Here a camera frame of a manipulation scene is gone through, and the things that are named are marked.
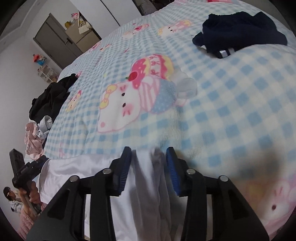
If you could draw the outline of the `person's left hand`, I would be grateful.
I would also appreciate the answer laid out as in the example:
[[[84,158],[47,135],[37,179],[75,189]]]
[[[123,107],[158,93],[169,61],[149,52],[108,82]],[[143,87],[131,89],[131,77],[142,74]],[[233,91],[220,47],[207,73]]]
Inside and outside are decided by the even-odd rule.
[[[20,188],[18,190],[18,195],[23,203],[23,209],[26,213],[29,213],[31,210],[29,203],[40,205],[42,204],[35,181],[31,183],[31,189],[29,194],[27,194],[26,190]]]

